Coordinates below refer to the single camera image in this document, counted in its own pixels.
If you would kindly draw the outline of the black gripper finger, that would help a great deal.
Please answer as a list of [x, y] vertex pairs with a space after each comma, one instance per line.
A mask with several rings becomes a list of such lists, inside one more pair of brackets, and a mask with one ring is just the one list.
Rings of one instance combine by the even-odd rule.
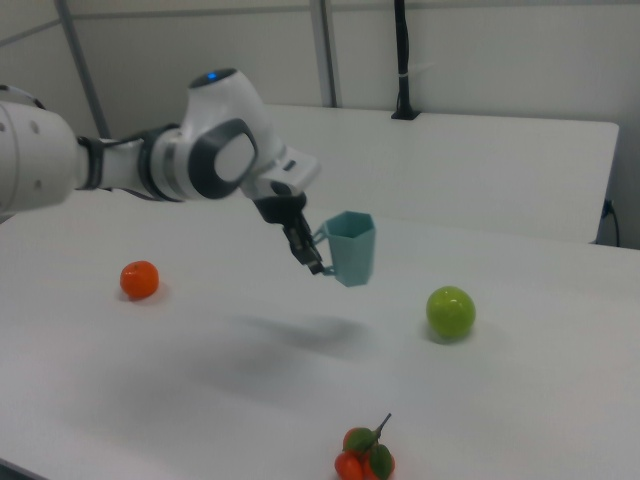
[[311, 231], [306, 223], [294, 223], [283, 227], [289, 242], [289, 248], [298, 262], [306, 266], [312, 275], [323, 272], [322, 257], [313, 242]]
[[298, 214], [299, 250], [304, 254], [317, 254], [314, 233], [303, 213]]

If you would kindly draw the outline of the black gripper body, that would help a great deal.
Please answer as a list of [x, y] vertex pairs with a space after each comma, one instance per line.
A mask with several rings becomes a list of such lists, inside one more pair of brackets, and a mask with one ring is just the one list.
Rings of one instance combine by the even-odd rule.
[[303, 209], [307, 197], [304, 193], [297, 196], [265, 197], [254, 201], [262, 219], [268, 224], [283, 226], [296, 225], [304, 218]]

